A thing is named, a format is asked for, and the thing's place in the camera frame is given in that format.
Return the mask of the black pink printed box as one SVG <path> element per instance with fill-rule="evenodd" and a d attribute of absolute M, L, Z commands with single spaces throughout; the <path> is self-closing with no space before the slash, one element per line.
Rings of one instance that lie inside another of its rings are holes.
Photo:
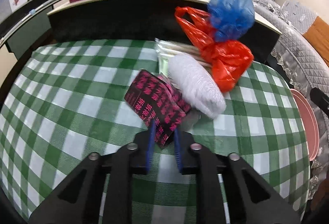
<path fill-rule="evenodd" d="M 191 110 L 165 76 L 155 76 L 144 69 L 134 78 L 124 99 L 146 126 L 155 122 L 154 140 L 162 149 L 171 143 L 173 132 Z"/>

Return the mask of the white foam net sleeve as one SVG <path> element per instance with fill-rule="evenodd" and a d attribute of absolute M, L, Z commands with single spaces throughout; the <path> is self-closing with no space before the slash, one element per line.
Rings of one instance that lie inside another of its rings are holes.
<path fill-rule="evenodd" d="M 214 79 L 191 55 L 175 55 L 168 61 L 169 76 L 181 90 L 183 99 L 209 118 L 226 109 L 225 98 Z"/>

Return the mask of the red plastic bag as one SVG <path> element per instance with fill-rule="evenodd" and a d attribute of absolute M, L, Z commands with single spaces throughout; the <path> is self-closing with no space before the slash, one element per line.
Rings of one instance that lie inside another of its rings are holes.
<path fill-rule="evenodd" d="M 251 50 L 237 40 L 215 41 L 210 14 L 191 7 L 176 7 L 175 18 L 201 57 L 211 65 L 211 75 L 219 89 L 231 91 L 251 66 Z"/>

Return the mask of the blue plastic bag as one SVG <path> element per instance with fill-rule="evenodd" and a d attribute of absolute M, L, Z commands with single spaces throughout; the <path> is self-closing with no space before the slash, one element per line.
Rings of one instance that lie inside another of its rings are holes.
<path fill-rule="evenodd" d="M 210 0 L 207 9 L 217 42 L 239 40 L 255 23 L 252 0 Z"/>

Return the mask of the pink trash bin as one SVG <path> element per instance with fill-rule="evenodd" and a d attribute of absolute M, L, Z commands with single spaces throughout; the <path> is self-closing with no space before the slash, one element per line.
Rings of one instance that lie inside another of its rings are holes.
<path fill-rule="evenodd" d="M 307 99 L 297 90 L 291 89 L 306 132 L 308 157 L 314 161 L 320 147 L 320 135 L 317 119 Z"/>

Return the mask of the chopsticks packet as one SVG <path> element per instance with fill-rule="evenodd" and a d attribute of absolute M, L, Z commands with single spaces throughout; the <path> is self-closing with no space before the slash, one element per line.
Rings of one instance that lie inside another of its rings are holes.
<path fill-rule="evenodd" d="M 211 65 L 202 59 L 196 47 L 179 42 L 160 40 L 158 38 L 155 40 L 155 43 L 155 49 L 158 56 L 158 71 L 167 78 L 170 79 L 168 75 L 169 59 L 175 55 L 191 55 L 208 72 L 211 71 Z"/>

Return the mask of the green checkered tablecloth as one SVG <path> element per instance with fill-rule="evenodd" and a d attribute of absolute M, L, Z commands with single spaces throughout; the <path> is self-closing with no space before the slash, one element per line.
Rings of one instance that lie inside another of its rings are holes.
<path fill-rule="evenodd" d="M 153 42 L 64 42 L 33 52 L 1 109 L 1 187 L 23 219 L 89 153 L 113 153 L 145 129 L 124 101 L 141 69 L 158 72 Z M 195 141 L 240 154 L 302 215 L 308 150 L 287 83 L 253 63 L 225 100 L 223 114 L 202 115 L 191 128 Z"/>

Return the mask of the white coffee table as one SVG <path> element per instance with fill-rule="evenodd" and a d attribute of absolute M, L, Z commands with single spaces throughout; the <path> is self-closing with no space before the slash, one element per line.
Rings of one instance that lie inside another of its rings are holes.
<path fill-rule="evenodd" d="M 175 19 L 176 7 L 206 10 L 210 0 L 81 0 L 47 15 L 58 42 L 101 38 L 155 39 L 189 44 Z"/>

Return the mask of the grey quilted sofa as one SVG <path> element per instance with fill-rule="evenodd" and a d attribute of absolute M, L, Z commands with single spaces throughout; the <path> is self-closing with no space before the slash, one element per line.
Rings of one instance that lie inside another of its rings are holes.
<path fill-rule="evenodd" d="M 289 82 L 306 99 L 313 88 L 328 94 L 328 66 L 304 34 L 317 18 L 317 13 L 297 1 L 280 6 L 273 0 L 253 0 L 256 13 L 282 33 L 271 54 L 282 67 Z M 319 127 L 320 148 L 311 166 L 309 198 L 313 198 L 328 171 L 328 116 L 311 103 Z"/>

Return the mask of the black tv cabinet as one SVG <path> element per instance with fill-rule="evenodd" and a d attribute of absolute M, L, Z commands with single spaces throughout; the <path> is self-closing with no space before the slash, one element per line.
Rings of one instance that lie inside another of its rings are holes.
<path fill-rule="evenodd" d="M 16 59 L 51 30 L 48 13 L 66 0 L 32 0 L 1 22 L 1 47 Z"/>

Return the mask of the orange cushion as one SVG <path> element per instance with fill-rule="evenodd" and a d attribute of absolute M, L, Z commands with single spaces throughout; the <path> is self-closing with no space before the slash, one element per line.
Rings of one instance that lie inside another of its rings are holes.
<path fill-rule="evenodd" d="M 303 34 L 303 37 L 329 66 L 329 25 L 317 16 L 307 32 Z"/>

